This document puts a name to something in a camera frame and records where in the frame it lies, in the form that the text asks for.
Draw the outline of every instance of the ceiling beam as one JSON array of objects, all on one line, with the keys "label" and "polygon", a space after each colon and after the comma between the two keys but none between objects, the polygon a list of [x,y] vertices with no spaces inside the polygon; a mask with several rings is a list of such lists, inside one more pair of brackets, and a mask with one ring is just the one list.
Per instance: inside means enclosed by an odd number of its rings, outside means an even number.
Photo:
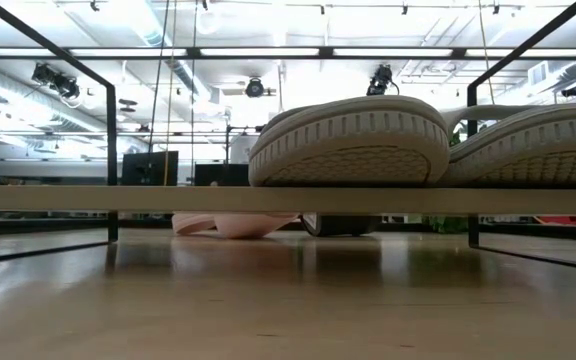
[{"label": "ceiling beam", "polygon": [[[70,47],[65,50],[78,60],[472,60],[503,59],[510,47]],[[0,47],[0,60],[56,60],[57,56],[39,47]],[[576,48],[537,48],[528,50],[517,61],[576,60]]]}]

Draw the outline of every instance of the cable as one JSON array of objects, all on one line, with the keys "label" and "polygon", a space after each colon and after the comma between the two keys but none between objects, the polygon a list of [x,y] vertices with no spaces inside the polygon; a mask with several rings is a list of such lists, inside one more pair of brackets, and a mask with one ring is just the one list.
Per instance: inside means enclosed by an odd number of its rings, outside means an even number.
[{"label": "cable", "polygon": [[159,47],[159,64],[157,65],[157,80],[155,82],[155,96],[152,103],[152,119],[150,120],[150,136],[148,139],[148,169],[146,172],[150,176],[150,169],[152,167],[152,137],[155,132],[155,115],[157,111],[157,96],[159,96],[159,77],[161,76],[161,62],[164,55],[164,47],[166,45],[166,28],[168,27],[168,13],[170,11],[170,0],[166,0],[166,11],[164,13],[164,27],[161,34],[161,46]]},{"label": "cable", "polygon": [[64,103],[64,105],[68,106],[71,109],[76,109],[84,103],[83,97],[79,98],[79,103],[76,105],[70,105],[70,103],[68,103],[63,97],[59,97],[59,99],[61,100],[62,103]]},{"label": "cable", "polygon": [[394,85],[395,89],[397,89],[397,95],[401,94],[401,92],[399,91],[399,86],[397,86],[397,84],[395,84],[394,82],[391,82],[390,84]]},{"label": "cable", "polygon": [[[197,46],[197,11],[199,0],[195,0],[195,24],[193,26],[192,46]],[[190,178],[195,181],[195,60],[192,60],[192,79],[190,79]]]},{"label": "cable", "polygon": [[[172,51],[170,52],[170,63],[175,61],[175,38],[177,36],[177,2],[175,1],[175,15],[172,23]],[[172,74],[170,70],[170,79],[168,81],[168,123],[166,125],[166,152],[164,160],[164,186],[168,185],[168,150],[170,145],[170,114],[172,113]]]},{"label": "cable", "polygon": [[24,97],[22,99],[27,98],[28,96],[32,95],[35,93],[35,91],[39,90],[40,87],[44,86],[44,84],[39,84],[37,86],[35,86],[31,92],[29,92],[28,94],[24,95]]},{"label": "cable", "polygon": [[[486,30],[484,30],[484,15],[481,0],[479,1],[479,27],[481,29],[481,39],[484,43],[484,58],[486,59],[486,71],[490,70],[490,63],[488,62],[488,46],[486,45]],[[488,88],[490,89],[490,100],[495,105],[495,94],[492,91],[492,80],[488,78]]]}]

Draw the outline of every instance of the rubber sole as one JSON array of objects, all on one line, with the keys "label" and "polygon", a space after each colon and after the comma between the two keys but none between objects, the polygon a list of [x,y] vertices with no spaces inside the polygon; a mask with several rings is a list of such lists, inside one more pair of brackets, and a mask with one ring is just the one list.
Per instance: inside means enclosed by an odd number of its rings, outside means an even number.
[{"label": "rubber sole", "polygon": [[576,188],[576,118],[532,125],[467,140],[453,153],[441,184]]},{"label": "rubber sole", "polygon": [[275,134],[252,155],[249,178],[253,186],[420,186],[439,180],[448,159],[437,120],[362,111]]},{"label": "rubber sole", "polygon": [[351,235],[361,236],[375,231],[381,216],[339,216],[307,213],[301,215],[301,224],[315,237]]}]

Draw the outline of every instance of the black metal frame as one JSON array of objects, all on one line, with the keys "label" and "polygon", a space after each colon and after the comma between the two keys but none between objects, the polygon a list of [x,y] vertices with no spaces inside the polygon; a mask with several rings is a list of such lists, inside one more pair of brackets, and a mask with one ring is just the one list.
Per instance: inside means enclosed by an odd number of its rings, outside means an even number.
[{"label": "black metal frame", "polygon": [[[39,47],[1,47],[0,50],[6,50],[8,54],[0,54],[0,60],[59,60],[61,59],[57,55],[11,55],[10,50],[23,51],[33,51],[41,50],[43,48]],[[281,49],[312,49],[316,50],[313,54],[308,55],[246,55],[246,54],[229,54],[229,55],[208,55],[203,54],[202,50],[275,50],[275,47],[262,47],[262,46],[250,46],[250,47],[186,47],[182,48],[186,50],[185,54],[175,55],[175,59],[179,60],[252,60],[252,59],[262,59],[262,60],[470,60],[470,61],[482,61],[486,57],[484,55],[468,55],[468,50],[480,50],[481,47],[427,47],[420,48],[414,46],[284,46]],[[515,48],[512,47],[490,47],[488,51],[492,54],[488,56],[488,60],[502,60],[504,56],[499,56],[494,54],[497,50],[507,50],[512,51]],[[69,53],[71,56],[76,56],[77,59],[82,61],[100,61],[100,60],[169,60],[170,55],[161,55],[159,48],[143,48],[143,47],[64,47],[63,51]],[[155,50],[151,55],[135,54],[135,55],[78,55],[79,51],[124,51],[124,50]],[[179,48],[164,47],[164,51],[180,50]],[[339,55],[336,54],[336,50],[363,50],[365,54],[359,55]],[[391,50],[393,54],[370,54],[373,50]],[[422,51],[435,51],[435,50],[446,50],[449,52],[447,55],[423,55],[419,53],[416,55],[406,54],[407,50],[422,50]],[[539,50],[571,50],[571,48],[554,48],[554,47],[540,47]],[[576,60],[575,56],[524,56],[517,58],[516,60]]]},{"label": "black metal frame", "polygon": [[[477,87],[488,79],[493,77],[497,72],[502,70],[506,65],[510,64],[511,62],[518,60],[524,52],[531,49],[533,46],[537,45],[540,41],[550,35],[552,32],[560,28],[564,25],[568,20],[572,19],[576,16],[576,1],[572,5],[570,5],[566,10],[564,10],[561,14],[557,17],[552,19],[548,24],[546,24],[543,28],[537,31],[534,35],[532,35],[528,40],[526,40],[523,44],[519,45],[515,50],[513,50],[508,56],[501,59],[497,62],[494,66],[484,72],[480,77],[478,77],[475,81],[473,81],[470,85],[468,85],[468,106],[476,106],[477,105]],[[468,137],[473,136],[477,133],[477,120],[468,120]],[[468,245],[472,249],[478,250],[485,250],[491,251],[499,254],[511,255],[516,256],[524,259],[530,260],[538,260],[543,262],[548,262],[552,264],[564,265],[569,267],[576,268],[575,261],[568,261],[568,260],[560,260],[554,259],[544,256],[535,256],[529,254],[522,254],[514,251],[507,251],[507,250],[500,250],[491,248],[488,246],[482,246],[479,243],[479,216],[477,214],[473,214],[468,216]]]},{"label": "black metal frame", "polygon": [[[531,49],[535,45],[537,45],[541,40],[543,40],[546,36],[557,30],[563,24],[565,24],[568,20],[573,18],[576,15],[576,2],[564,10],[560,15],[555,17],[552,21],[546,24],[542,29],[537,31],[533,36],[531,36],[528,40],[526,40],[523,44],[515,48],[508,56],[503,58],[493,57],[491,56],[489,59],[499,61],[488,69],[483,75],[477,78],[468,86],[468,106],[475,106],[477,105],[477,87],[483,84],[486,80],[490,79],[494,76],[497,72],[502,70],[506,65],[511,63],[512,61],[517,60],[576,60],[575,57],[556,57],[556,56],[545,56],[545,57],[521,57],[521,55],[526,52],[527,50]],[[38,44],[42,46],[42,48],[50,50],[54,54],[54,56],[45,56],[46,59],[61,59],[72,65],[74,68],[81,71],[83,74],[89,76],[90,78],[94,79],[95,81],[99,82],[106,88],[106,106],[107,106],[107,134],[108,134],[108,186],[116,186],[117,185],[117,124],[116,124],[116,95],[115,95],[115,87],[109,81],[95,73],[93,70],[88,68],[86,65],[81,63],[80,60],[122,60],[122,59],[139,59],[139,60],[161,60],[161,56],[132,56],[132,57],[121,57],[121,56],[80,56],[78,60],[77,58],[73,57],[71,52],[74,49],[63,49],[56,44],[52,43],[50,40],[39,34],[37,31],[32,29],[30,26],[25,24],[23,21],[12,15],[10,12],[6,11],[3,7],[0,6],[0,19],[4,20],[9,25],[13,26],[15,29],[19,30],[24,35],[28,36]],[[435,59],[452,59],[452,60],[483,60],[483,57],[475,57],[475,56],[466,56],[466,48],[450,48],[451,54],[449,56],[336,56],[334,54],[334,49],[332,47],[305,47],[305,48],[316,48],[317,54],[315,55],[308,55],[308,56],[275,56],[275,55],[268,55],[268,56],[206,56],[201,54],[201,48],[187,48],[187,55],[186,56],[178,56],[179,59],[191,59],[191,60],[198,60],[198,59],[215,59],[215,60],[230,60],[230,59],[346,59],[346,60],[367,60],[367,59],[416,59],[416,60],[435,60]],[[393,49],[391,47],[383,47],[383,49]],[[34,60],[41,59],[41,56],[0,56],[0,59],[25,59],[25,58],[32,58]],[[477,133],[477,122],[476,121],[468,121],[468,136],[472,136]],[[520,254],[516,252],[510,252],[505,250],[498,250],[489,248],[486,246],[481,246],[479,244],[479,217],[477,214],[472,214],[468,217],[468,243],[471,248],[479,249],[479,250],[486,250],[492,251],[507,255],[518,256],[522,258],[532,259],[532,260],[539,260],[545,261],[560,265],[566,265],[571,267],[576,267],[576,262],[571,261],[564,261],[558,259],[552,259],[547,257],[538,257],[526,254]],[[118,230],[119,229],[119,222],[118,222],[118,214],[117,212],[109,212],[108,214],[108,242],[103,243],[95,243],[95,244],[87,244],[87,245],[77,245],[77,246],[67,246],[67,247],[60,247],[56,249],[47,249],[47,250],[39,250],[39,251],[32,251],[32,252],[24,252],[19,254],[10,254],[5,256],[0,256],[0,260],[9,260],[13,258],[25,257],[25,256],[32,256],[32,255],[41,255],[59,251],[68,251],[79,249],[83,247],[90,247],[90,246],[97,246],[97,245],[107,245],[109,243],[115,242],[118,240]]]},{"label": "black metal frame", "polygon": [[[117,185],[117,96],[115,92],[115,86],[110,81],[104,79],[101,75],[97,74],[95,71],[84,65],[81,61],[74,58],[68,51],[65,51],[61,47],[57,46],[55,43],[48,40],[46,37],[41,35],[35,29],[28,26],[19,18],[8,12],[1,5],[0,5],[0,19],[5,21],[10,26],[14,27],[15,29],[17,29],[30,39],[34,40],[43,48],[48,49],[51,53],[55,54],[57,58],[67,62],[72,67],[81,71],[84,75],[90,77],[91,79],[95,80],[96,82],[98,82],[99,84],[103,85],[106,88],[106,117],[107,117],[106,131],[108,135],[107,183],[108,186],[116,186]],[[92,246],[108,245],[109,243],[115,242],[118,239],[119,239],[119,217],[116,211],[111,211],[108,213],[108,241],[97,242],[92,244],[84,244],[84,245],[58,247],[54,249],[29,251],[16,254],[0,255],[0,261],[27,256],[77,250]]]}]

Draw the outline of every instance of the white ceiling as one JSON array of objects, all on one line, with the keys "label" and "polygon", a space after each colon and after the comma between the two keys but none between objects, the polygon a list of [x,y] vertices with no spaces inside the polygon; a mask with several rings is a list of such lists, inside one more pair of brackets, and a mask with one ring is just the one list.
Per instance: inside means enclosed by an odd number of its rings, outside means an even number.
[{"label": "white ceiling", "polygon": [[[94,12],[87,0],[1,0],[6,9],[63,47],[143,47],[135,27],[144,17],[130,11],[131,3],[143,0],[98,1]],[[156,17],[163,24],[166,1],[151,0]],[[484,31],[488,46],[519,45],[573,1],[500,0],[499,14],[493,14],[492,0],[482,0]],[[325,3],[322,15],[320,4]],[[482,46],[477,0],[408,0],[408,14],[402,15],[402,1],[351,0],[214,0],[205,12],[199,1],[199,23],[195,30],[195,1],[178,1],[176,28],[174,11],[169,11],[167,33],[176,47],[191,46]],[[0,46],[37,46],[0,20]],[[543,47],[576,47],[576,17],[539,44]],[[35,61],[0,60],[0,72],[34,86],[30,80]],[[80,110],[103,119],[104,91],[96,83],[63,62],[55,68],[78,76],[82,88],[91,89]],[[127,114],[123,123],[134,129],[152,118],[154,89],[158,82],[157,61],[86,61],[86,65],[117,85],[118,98],[137,101],[137,112]],[[362,96],[369,77],[382,62],[361,60],[285,60],[284,109]],[[465,105],[466,86],[486,70],[484,61],[388,61],[399,76],[402,94],[420,97],[439,108]],[[503,91],[526,78],[535,61],[517,61],[492,79],[495,91]],[[188,62],[208,86],[224,90],[241,89],[250,77],[261,77],[264,85],[278,87],[275,60],[202,60]],[[156,120],[190,120],[190,92],[165,65],[161,67]],[[487,96],[487,87],[480,91]],[[223,96],[220,109],[232,108],[234,125],[258,125],[279,110],[279,98],[263,100],[245,96]],[[199,104],[195,110],[206,110]],[[221,117],[197,114],[194,120],[225,127]]]}]

